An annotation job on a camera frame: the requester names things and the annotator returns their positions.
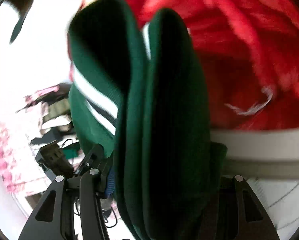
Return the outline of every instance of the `white wall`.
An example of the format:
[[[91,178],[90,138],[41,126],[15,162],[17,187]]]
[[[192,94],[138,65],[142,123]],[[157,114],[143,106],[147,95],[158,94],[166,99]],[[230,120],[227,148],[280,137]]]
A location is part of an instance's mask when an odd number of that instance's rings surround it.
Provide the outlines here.
[[[66,32],[81,0],[34,0],[13,44],[18,21],[8,3],[0,7],[0,119],[13,113],[22,97],[67,80]]]

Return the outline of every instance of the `white stripe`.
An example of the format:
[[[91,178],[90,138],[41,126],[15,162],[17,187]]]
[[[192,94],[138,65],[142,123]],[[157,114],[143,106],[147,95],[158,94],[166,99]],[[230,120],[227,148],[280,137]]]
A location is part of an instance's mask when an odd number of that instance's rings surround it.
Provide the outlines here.
[[[74,66],[74,83],[77,89],[90,101],[98,107],[104,109],[115,119],[117,118],[118,108],[116,104],[110,100],[106,95],[99,92],[95,87],[89,83],[86,78],[78,71],[75,64]]]
[[[107,130],[109,130],[112,133],[112,135],[115,135],[115,126],[105,117],[96,112],[88,101],[86,101],[86,106],[90,110],[91,114],[95,117],[95,119]]]
[[[145,49],[146,49],[146,55],[148,59],[150,59],[150,36],[149,36],[149,23],[146,23],[143,27],[142,34],[143,39],[145,42]]]

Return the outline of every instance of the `white thread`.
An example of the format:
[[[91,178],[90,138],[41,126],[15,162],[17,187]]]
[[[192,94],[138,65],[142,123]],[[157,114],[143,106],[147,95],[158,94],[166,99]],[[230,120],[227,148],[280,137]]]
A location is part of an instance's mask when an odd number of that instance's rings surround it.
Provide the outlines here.
[[[233,111],[235,111],[236,114],[238,114],[238,115],[246,115],[246,116],[247,115],[254,115],[258,111],[260,111],[261,109],[263,109],[270,102],[270,100],[273,98],[273,92],[272,92],[272,90],[269,87],[263,87],[262,90],[261,90],[261,92],[263,94],[266,94],[267,101],[265,103],[262,103],[262,104],[255,103],[247,111],[243,111],[242,109],[238,108],[237,106],[232,106],[231,104],[224,104],[224,105],[227,106],[227,107],[229,107]]]

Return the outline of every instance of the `clothing pile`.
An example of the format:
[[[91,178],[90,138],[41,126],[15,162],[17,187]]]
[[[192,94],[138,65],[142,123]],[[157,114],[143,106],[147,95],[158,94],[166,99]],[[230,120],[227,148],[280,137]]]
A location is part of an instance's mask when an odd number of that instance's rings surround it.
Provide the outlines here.
[[[35,161],[38,150],[53,141],[64,148],[77,141],[70,87],[59,84],[26,96],[23,108],[0,122],[0,175],[9,193],[29,196],[46,190],[50,181]],[[74,167],[84,156],[79,145],[64,149],[64,154]]]

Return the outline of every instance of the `white surface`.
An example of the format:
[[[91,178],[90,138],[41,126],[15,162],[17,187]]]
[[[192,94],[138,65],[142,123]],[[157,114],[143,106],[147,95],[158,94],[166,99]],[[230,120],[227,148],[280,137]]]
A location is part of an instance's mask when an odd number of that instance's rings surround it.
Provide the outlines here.
[[[81,0],[34,0],[13,44],[18,21],[8,3],[0,7],[0,120],[13,113],[22,97],[68,80],[68,24]]]
[[[299,181],[249,179],[272,220],[280,240],[288,240],[299,227]]]
[[[118,210],[114,209],[118,216],[117,225],[113,228],[107,228],[107,233],[110,239],[130,239],[135,240],[132,233],[129,231],[128,227],[124,223],[124,221],[120,218]],[[115,217],[113,213],[108,217],[108,226],[115,225]],[[74,215],[74,231],[75,234],[78,234],[78,240],[83,240],[82,236],[82,226],[81,226],[81,219],[77,215]]]
[[[9,240],[17,240],[27,218],[6,192],[0,177],[0,229]]]
[[[299,129],[283,131],[212,130],[211,141],[227,146],[226,157],[234,160],[299,160]]]

